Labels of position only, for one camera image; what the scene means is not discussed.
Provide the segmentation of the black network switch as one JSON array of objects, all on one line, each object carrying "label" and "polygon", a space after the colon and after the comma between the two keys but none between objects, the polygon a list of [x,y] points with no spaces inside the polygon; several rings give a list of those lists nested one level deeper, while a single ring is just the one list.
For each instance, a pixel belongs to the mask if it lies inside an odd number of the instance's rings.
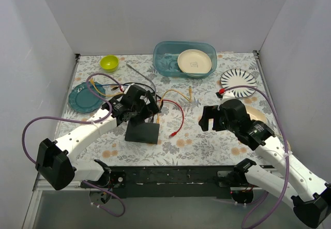
[{"label": "black network switch", "polygon": [[160,124],[157,123],[142,123],[134,126],[129,122],[125,134],[125,141],[157,144],[159,129]]}]

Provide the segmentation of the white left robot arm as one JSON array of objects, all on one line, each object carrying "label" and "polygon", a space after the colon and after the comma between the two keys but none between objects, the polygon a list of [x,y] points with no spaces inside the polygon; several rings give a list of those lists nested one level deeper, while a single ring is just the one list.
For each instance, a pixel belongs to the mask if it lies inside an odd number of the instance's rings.
[{"label": "white left robot arm", "polygon": [[77,161],[77,156],[103,134],[123,122],[136,126],[157,113],[160,108],[152,93],[133,84],[116,99],[105,103],[88,121],[53,141],[39,144],[36,170],[55,189],[61,190],[72,181],[88,181],[100,188],[106,187],[111,169],[100,160]]}]

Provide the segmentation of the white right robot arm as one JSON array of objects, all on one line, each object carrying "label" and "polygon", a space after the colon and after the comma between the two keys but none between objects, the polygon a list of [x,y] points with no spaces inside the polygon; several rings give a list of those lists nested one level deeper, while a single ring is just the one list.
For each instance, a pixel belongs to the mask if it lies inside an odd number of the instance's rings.
[{"label": "white right robot arm", "polygon": [[330,184],[305,167],[285,149],[274,131],[260,120],[251,119],[246,107],[237,99],[221,105],[205,106],[199,126],[214,131],[230,131],[237,139],[270,163],[281,175],[278,177],[244,159],[234,167],[234,180],[239,186],[249,183],[282,199],[297,218],[310,228],[318,226],[330,215]]}]

